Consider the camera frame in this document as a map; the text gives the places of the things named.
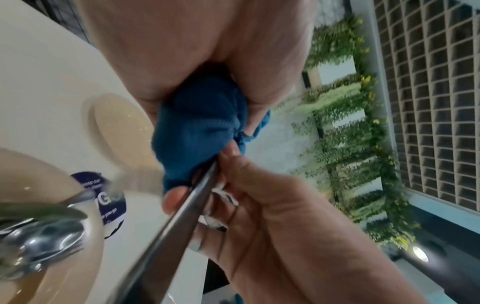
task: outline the blue towel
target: blue towel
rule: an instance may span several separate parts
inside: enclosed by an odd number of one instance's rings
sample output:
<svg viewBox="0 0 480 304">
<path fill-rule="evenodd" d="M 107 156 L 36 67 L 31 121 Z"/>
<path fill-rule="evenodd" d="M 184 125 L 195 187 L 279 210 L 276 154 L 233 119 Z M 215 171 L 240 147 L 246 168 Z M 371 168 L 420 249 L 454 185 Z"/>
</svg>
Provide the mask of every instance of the blue towel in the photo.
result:
<svg viewBox="0 0 480 304">
<path fill-rule="evenodd" d="M 164 191 L 191 186 L 195 172 L 232 139 L 245 154 L 269 122 L 265 115 L 253 136 L 246 136 L 247 99 L 228 74 L 196 73 L 161 106 L 152 148 L 165 168 Z"/>
</svg>

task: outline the cleaning cloth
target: cleaning cloth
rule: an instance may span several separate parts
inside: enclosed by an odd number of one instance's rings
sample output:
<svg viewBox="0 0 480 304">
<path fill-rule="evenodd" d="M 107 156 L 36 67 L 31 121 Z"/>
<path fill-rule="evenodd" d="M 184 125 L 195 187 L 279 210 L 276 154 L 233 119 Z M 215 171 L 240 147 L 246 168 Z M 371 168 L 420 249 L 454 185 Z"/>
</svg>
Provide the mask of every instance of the cleaning cloth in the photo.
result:
<svg viewBox="0 0 480 304">
<path fill-rule="evenodd" d="M 200 166 L 232 139 L 245 154 L 270 112 L 250 137 L 244 134 L 247 120 L 247 99 L 228 74 L 203 72 L 187 79 L 161 106 L 153 134 L 153 151 L 165 168 L 164 191 L 191 186 Z"/>
</svg>

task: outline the ceiling light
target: ceiling light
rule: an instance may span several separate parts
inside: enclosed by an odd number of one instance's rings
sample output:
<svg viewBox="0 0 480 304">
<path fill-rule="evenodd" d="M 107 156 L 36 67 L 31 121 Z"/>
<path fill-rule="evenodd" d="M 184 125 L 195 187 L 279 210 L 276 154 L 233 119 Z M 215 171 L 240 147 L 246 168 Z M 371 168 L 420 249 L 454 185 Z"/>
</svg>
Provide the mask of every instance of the ceiling light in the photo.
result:
<svg viewBox="0 0 480 304">
<path fill-rule="evenodd" d="M 413 246 L 413 252 L 415 253 L 415 255 L 421 259 L 422 261 L 424 262 L 428 262 L 429 261 L 429 257 L 427 256 L 427 254 L 425 253 L 425 251 L 423 251 L 421 248 L 417 247 L 417 246 Z"/>
</svg>

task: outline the purple sticker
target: purple sticker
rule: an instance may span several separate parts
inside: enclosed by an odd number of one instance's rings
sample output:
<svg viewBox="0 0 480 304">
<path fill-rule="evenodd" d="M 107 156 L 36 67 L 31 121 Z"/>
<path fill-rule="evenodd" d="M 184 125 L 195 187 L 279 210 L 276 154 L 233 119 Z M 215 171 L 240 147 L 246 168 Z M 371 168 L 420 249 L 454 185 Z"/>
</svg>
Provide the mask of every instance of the purple sticker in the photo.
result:
<svg viewBox="0 0 480 304">
<path fill-rule="evenodd" d="M 95 192 L 95 202 L 103 220 L 105 239 L 114 235 L 122 226 L 127 212 L 127 202 L 124 194 L 120 193 L 118 197 L 108 196 L 105 186 L 110 181 L 102 177 L 100 173 L 86 171 L 71 176 L 85 189 L 91 189 Z"/>
</svg>

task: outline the white table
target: white table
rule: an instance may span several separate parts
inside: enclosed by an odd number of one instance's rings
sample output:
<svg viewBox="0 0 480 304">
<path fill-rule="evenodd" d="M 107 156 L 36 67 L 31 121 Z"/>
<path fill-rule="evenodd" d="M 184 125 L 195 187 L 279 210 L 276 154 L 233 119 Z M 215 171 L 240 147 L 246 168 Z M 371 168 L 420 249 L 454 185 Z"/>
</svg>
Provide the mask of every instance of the white table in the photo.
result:
<svg viewBox="0 0 480 304">
<path fill-rule="evenodd" d="M 131 101 L 100 52 L 20 0 L 0 1 L 0 147 L 33 156 L 68 174 L 118 168 L 92 144 L 89 101 L 115 93 Z M 105 302 L 166 216 L 158 198 L 127 195 L 126 219 L 105 241 L 87 303 Z M 207 259 L 187 251 L 172 283 L 176 303 L 200 303 Z"/>
</svg>

